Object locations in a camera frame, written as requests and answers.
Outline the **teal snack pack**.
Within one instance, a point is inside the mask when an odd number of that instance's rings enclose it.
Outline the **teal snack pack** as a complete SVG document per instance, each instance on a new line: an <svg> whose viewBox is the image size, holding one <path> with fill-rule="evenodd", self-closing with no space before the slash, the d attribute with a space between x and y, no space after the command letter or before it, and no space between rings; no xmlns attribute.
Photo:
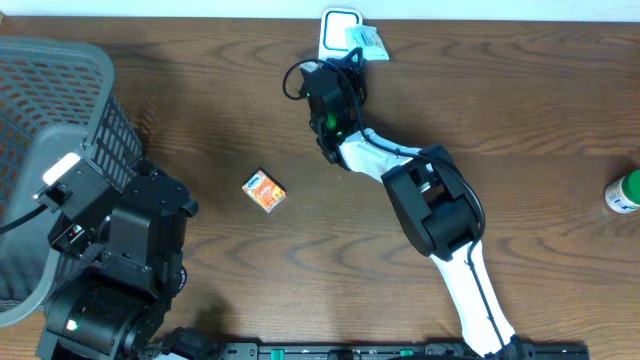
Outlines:
<svg viewBox="0 0 640 360"><path fill-rule="evenodd" d="M389 54L376 27L356 25L345 29L347 49L361 48L363 59L369 61L389 61Z"/></svg>

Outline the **orange tissue box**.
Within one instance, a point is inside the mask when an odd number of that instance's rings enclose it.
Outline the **orange tissue box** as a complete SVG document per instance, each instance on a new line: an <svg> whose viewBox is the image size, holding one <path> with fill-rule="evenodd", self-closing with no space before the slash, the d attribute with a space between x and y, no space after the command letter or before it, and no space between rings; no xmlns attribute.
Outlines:
<svg viewBox="0 0 640 360"><path fill-rule="evenodd" d="M270 213L286 198L286 191L263 170L256 171L242 186L244 193Z"/></svg>

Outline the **green lid jar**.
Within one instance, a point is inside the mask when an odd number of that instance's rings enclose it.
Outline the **green lid jar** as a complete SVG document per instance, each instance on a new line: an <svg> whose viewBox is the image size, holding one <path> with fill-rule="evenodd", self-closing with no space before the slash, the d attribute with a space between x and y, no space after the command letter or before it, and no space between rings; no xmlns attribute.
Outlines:
<svg viewBox="0 0 640 360"><path fill-rule="evenodd" d="M609 208L617 213L632 213L639 209L639 170L621 177L611 183L604 192Z"/></svg>

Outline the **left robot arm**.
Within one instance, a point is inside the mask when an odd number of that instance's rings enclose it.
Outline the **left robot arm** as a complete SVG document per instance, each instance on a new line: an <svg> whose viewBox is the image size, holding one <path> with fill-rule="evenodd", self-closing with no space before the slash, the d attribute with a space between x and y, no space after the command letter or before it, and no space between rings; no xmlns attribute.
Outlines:
<svg viewBox="0 0 640 360"><path fill-rule="evenodd" d="M61 215L52 250L74 260L45 305L41 359L154 359L152 343L186 284L182 247L198 204L181 182L142 158L123 188L80 161L42 192Z"/></svg>

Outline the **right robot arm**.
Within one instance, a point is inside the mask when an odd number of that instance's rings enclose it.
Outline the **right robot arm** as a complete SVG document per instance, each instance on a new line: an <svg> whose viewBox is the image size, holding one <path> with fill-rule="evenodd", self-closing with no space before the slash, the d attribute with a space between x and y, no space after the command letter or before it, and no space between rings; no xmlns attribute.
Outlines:
<svg viewBox="0 0 640 360"><path fill-rule="evenodd" d="M338 59L296 63L298 98L327 161L380 182L413 248L431 259L457 310L466 345L486 359L516 359L522 344L504 315L483 258L486 215L441 145L407 147L365 126L365 64L356 48Z"/></svg>

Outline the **white barcode scanner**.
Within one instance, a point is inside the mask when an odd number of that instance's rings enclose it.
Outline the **white barcode scanner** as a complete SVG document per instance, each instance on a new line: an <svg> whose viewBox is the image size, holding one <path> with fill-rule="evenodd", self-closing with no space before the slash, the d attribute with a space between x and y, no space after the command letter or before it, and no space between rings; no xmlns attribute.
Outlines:
<svg viewBox="0 0 640 360"><path fill-rule="evenodd" d="M321 16L318 58L341 58L348 54L345 30L361 25L363 17L357 10L328 8Z"/></svg>

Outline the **grey plastic basket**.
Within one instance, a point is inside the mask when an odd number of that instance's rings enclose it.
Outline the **grey plastic basket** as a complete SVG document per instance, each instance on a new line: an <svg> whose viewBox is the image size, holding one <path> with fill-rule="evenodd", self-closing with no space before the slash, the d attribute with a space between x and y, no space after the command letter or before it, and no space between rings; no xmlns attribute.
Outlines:
<svg viewBox="0 0 640 360"><path fill-rule="evenodd" d="M39 38L1 39L1 223L39 204L42 175L77 153L121 189L143 150L113 93L114 66L88 44ZM1 236L1 324L42 308L75 264L51 249L59 213L45 210Z"/></svg>

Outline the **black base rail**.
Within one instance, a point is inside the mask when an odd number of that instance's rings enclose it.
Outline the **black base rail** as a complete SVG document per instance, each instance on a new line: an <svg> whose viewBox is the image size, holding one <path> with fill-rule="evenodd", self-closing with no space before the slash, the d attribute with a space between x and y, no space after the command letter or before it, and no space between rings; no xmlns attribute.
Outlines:
<svg viewBox="0 0 640 360"><path fill-rule="evenodd" d="M157 350L146 352L146 359L218 360L384 360L384 359L478 359L480 356L463 343L414 345L258 345L226 343L208 352L197 350ZM585 345L524 343L511 356L526 360L589 360Z"/></svg>

